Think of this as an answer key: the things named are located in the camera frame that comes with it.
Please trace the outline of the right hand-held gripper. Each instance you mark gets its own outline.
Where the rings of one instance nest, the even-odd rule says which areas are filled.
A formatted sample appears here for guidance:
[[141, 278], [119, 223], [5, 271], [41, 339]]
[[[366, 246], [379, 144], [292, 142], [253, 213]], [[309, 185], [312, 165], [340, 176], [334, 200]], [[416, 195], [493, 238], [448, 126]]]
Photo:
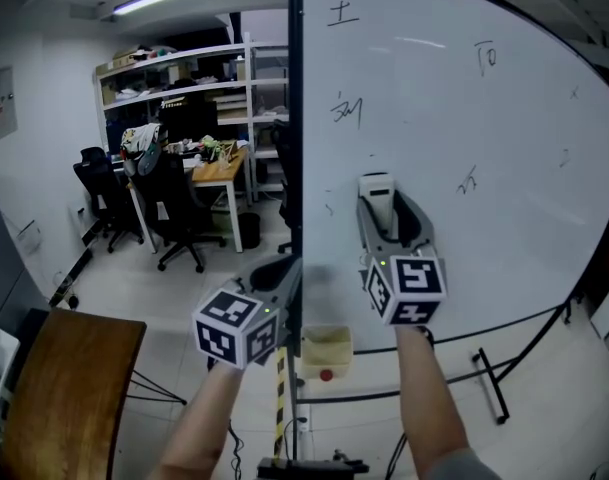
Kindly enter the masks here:
[[433, 225], [419, 205], [396, 190], [394, 211], [399, 241], [385, 235], [370, 203], [358, 197], [366, 266], [362, 288], [384, 324], [425, 325], [447, 298], [444, 262], [432, 244]]

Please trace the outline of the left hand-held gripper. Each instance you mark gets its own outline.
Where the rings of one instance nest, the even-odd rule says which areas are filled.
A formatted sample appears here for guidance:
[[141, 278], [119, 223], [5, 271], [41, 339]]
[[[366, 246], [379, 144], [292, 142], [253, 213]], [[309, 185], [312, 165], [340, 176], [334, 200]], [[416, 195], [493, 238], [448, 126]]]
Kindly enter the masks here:
[[197, 349], [237, 369], [263, 364], [284, 344], [301, 260], [271, 255], [225, 282], [192, 312]]

